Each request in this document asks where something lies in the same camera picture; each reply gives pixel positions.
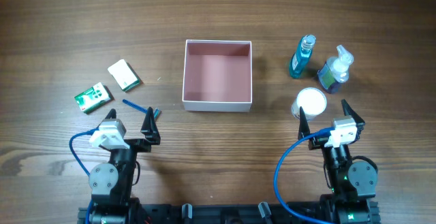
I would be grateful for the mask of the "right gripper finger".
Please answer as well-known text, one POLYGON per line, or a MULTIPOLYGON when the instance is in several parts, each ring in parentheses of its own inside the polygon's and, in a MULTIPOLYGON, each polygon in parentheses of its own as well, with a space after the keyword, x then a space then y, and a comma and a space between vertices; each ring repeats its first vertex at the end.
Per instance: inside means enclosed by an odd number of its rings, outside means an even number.
POLYGON ((351 116, 355 120, 357 126, 365 126, 365 121, 351 108, 345 99, 341 100, 341 105, 344 115, 351 116))
POLYGON ((307 117, 303 107, 299 108, 299 130, 298 130, 298 139, 301 140, 304 137, 310 135, 310 128, 307 121, 307 117))

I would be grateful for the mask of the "blue disposable razor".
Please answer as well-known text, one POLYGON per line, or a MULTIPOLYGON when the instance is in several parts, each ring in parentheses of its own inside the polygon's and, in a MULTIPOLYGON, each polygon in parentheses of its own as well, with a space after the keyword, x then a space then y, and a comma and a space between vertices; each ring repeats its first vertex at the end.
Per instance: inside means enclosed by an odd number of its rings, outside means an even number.
MULTIPOLYGON (((131 101, 128 101, 128 100, 126 100, 126 99, 123 99, 122 102, 123 102, 125 105, 127 105, 127 106, 129 106, 129 107, 131 107, 131 108, 134 108, 134 109, 136 109, 136 110, 138 110, 138 111, 141 111, 141 112, 143 112, 143 113, 145 113, 145 114, 147 113, 147 109, 146 109, 146 108, 143 108, 142 106, 139 106, 139 105, 137 105, 137 104, 135 104, 135 103, 133 103, 133 102, 131 102, 131 101)), ((154 112, 153 112, 154 119, 157 119, 158 116, 160 115, 160 113, 161 113, 161 110, 158 109, 158 108, 156 108, 156 109, 154 110, 154 112)))

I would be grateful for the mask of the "cotton swab round container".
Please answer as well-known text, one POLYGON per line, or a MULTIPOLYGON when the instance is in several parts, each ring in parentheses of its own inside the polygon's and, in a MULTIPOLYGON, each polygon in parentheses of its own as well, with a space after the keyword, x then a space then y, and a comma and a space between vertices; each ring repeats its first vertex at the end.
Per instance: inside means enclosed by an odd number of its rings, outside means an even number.
POLYGON ((319 116, 327 106, 326 96, 317 88, 308 87, 299 92, 291 106, 291 113, 300 119, 300 108, 303 108, 308 121, 319 116))

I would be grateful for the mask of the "clear foam pump bottle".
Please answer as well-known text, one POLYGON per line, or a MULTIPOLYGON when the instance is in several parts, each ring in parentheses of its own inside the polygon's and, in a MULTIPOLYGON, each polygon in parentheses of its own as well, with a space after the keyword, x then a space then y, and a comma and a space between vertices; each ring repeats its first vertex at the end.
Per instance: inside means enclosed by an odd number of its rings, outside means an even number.
POLYGON ((349 79, 349 67, 354 56, 343 45, 337 46, 337 57, 330 57, 318 71, 317 79, 321 87, 330 94, 336 93, 349 79))

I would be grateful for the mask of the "teal mouthwash bottle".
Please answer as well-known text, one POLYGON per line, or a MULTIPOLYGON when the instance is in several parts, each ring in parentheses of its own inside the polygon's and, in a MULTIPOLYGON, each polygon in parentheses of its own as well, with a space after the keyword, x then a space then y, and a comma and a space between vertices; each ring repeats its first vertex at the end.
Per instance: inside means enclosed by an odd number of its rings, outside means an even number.
POLYGON ((301 38, 294 55, 290 59, 289 73, 292 78, 298 79, 301 77, 302 71, 311 58, 315 43, 316 37, 314 35, 306 35, 301 38))

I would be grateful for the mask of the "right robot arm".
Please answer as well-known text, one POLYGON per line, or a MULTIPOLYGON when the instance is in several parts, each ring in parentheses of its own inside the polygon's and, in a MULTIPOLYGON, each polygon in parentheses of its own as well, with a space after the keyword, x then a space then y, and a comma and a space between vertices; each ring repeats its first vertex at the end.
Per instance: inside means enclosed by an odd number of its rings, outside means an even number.
POLYGON ((320 149, 330 194, 317 202, 298 202, 297 212, 329 223, 380 223, 375 197, 378 168, 367 157, 351 156, 349 145, 360 139, 365 121, 341 101, 344 116, 332 121, 333 130, 308 140, 309 150, 320 149))

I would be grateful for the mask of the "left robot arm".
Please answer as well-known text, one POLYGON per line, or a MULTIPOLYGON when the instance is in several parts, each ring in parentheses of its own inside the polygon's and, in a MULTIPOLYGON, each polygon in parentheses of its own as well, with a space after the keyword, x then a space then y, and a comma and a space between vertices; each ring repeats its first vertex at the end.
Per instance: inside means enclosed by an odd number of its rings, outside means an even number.
POLYGON ((91 203, 84 216, 85 223, 151 223, 151 217, 131 190, 139 181, 138 153, 149 153, 161 141, 151 107, 146 111, 139 139, 126 139, 126 128, 112 109, 91 133, 90 144, 107 150, 110 158, 89 172, 91 203))

